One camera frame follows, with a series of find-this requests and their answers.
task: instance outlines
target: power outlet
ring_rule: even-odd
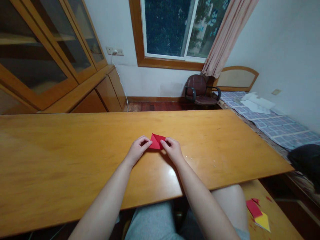
[[[113,54],[118,56],[124,56],[122,48],[114,48]]]
[[[278,95],[280,92],[281,92],[280,89],[275,89],[275,90],[272,92],[272,94],[273,94],[273,95]]]
[[[107,53],[108,53],[109,55],[112,55],[112,53],[113,53],[113,48],[112,48],[112,47],[106,47],[106,49],[107,49]]]

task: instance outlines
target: wooden headboard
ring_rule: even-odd
[[[259,73],[252,68],[243,66],[225,67],[213,82],[213,87],[219,87],[222,91],[246,91],[249,92]]]

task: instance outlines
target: pink curtain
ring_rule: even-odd
[[[216,39],[213,42],[202,73],[218,78],[259,0],[230,0]]]

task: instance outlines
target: glass cabinet door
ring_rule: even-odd
[[[19,0],[0,1],[0,82],[37,110],[78,85]]]
[[[78,83],[92,76],[96,69],[64,2],[62,4],[59,0],[22,0],[22,2]]]
[[[90,52],[94,65],[100,70],[107,65],[107,60],[101,49],[98,37],[93,28],[89,13],[83,0],[64,0],[81,37],[86,42],[86,47]]]

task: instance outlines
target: baseboard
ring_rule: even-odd
[[[128,97],[128,102],[186,102],[184,97]]]

